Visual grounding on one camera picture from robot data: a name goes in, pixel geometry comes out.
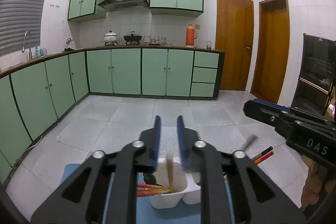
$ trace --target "window blind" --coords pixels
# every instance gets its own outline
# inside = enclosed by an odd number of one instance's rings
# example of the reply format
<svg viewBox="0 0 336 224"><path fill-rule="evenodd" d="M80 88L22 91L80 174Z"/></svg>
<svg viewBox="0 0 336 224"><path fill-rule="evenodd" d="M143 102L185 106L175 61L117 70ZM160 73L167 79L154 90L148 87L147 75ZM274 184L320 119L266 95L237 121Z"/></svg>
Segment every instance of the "window blind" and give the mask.
<svg viewBox="0 0 336 224"><path fill-rule="evenodd" d="M40 45L44 0L0 0L0 56L22 49L26 30L31 47ZM25 48L29 47L27 37Z"/></svg>

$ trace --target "faucet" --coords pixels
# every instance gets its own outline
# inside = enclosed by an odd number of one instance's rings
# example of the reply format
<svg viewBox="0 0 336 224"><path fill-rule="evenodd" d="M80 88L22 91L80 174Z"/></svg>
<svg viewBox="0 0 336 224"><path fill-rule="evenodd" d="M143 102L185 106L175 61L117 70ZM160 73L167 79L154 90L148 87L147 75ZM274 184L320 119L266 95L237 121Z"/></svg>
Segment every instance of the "faucet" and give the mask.
<svg viewBox="0 0 336 224"><path fill-rule="evenodd" d="M21 52L25 52L25 42L26 42L27 33L29 34L29 61L30 61L33 58L32 58L32 49L30 48L31 35L30 35L30 31L29 30L26 30L25 39L23 40L23 47L22 47L22 51Z"/></svg>

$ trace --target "countertop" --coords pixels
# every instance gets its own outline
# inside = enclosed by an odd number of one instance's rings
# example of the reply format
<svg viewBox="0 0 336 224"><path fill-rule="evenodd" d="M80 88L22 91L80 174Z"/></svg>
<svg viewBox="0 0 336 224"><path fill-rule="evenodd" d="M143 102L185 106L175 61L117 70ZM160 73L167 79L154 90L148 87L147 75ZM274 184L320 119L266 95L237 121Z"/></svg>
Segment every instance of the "countertop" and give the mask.
<svg viewBox="0 0 336 224"><path fill-rule="evenodd" d="M73 51L63 51L63 52L57 52L54 54L48 54L46 56L36 58L30 61L26 61L24 63L17 64L15 66L12 66L8 69L4 69L0 72L0 78L11 74L15 71L21 70L23 68L29 67L31 65L35 65L56 57L68 55L68 54L73 54L76 52L84 52L84 51L97 51L97 50L109 50L109 49L116 49L116 48L166 48L166 49L178 49L178 50L197 50L197 51L202 51L202 52L213 52L213 53L223 53L223 51L219 50L207 50L204 48L198 48L198 47L183 47L183 46L151 46L151 45L121 45L121 46L102 46L102 47L91 47L91 48L79 48L77 50Z"/></svg>

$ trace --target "door frame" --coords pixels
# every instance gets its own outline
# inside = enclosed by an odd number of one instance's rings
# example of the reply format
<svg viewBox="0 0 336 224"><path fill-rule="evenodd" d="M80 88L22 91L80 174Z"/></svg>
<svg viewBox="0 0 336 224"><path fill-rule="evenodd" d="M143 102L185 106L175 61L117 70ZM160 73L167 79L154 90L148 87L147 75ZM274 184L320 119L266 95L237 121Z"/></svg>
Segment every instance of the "door frame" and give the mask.
<svg viewBox="0 0 336 224"><path fill-rule="evenodd" d="M249 66L249 73L250 73L250 69L251 69L251 64L252 64L252 52L253 52L253 42L254 42L254 26L255 26L255 20L254 20L254 14L255 14L255 10L254 10L254 7L255 7L255 1L254 0L249 0L249 1L252 1L253 3L253 38L252 38L252 42L251 42L251 59L250 59L250 66ZM218 37L218 33L217 33L217 12L218 12L218 8L219 8L219 1L217 0L217 10L216 10L216 39L215 39L215 49L216 49L216 41L217 41L217 37ZM249 73L247 74L247 81L246 81L246 85L245 85L245 90L246 90L246 87L247 87L247 83L249 81L248 77L249 77Z"/></svg>
<svg viewBox="0 0 336 224"><path fill-rule="evenodd" d="M261 38L261 6L265 3L268 3L268 2L272 2L272 1L275 1L275 0L263 0L263 1L260 1L259 2L259 32L258 32L258 50L257 50L257 56L256 56L256 63L255 63L255 66L254 66L254 73L253 73L253 79L252 79L252 85L251 85L251 90L250 90L250 93L252 93L252 90L253 90L253 87L255 85L255 76L257 74L257 61L258 61L258 58L260 58L259 55L259 45L260 45L260 38ZM288 16L288 29L289 29L289 47L290 47L290 35L291 35L291 29L290 29L290 17L289 17L289 5L288 5L288 0L285 0L286 1L286 9L287 9L287 16ZM286 72L287 72L287 66L288 66L288 56L287 56L287 65L286 65Z"/></svg>

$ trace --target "orange thermos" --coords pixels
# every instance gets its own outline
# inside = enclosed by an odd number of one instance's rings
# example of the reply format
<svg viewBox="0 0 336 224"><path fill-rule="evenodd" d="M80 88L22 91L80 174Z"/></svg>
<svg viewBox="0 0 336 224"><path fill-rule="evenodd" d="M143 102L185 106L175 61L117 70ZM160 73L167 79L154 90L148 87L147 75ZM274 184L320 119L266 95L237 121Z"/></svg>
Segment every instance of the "orange thermos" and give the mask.
<svg viewBox="0 0 336 224"><path fill-rule="evenodd" d="M189 24L187 27L187 33L185 36L185 46L186 47L194 47L194 40L197 38L197 32L192 24Z"/></svg>

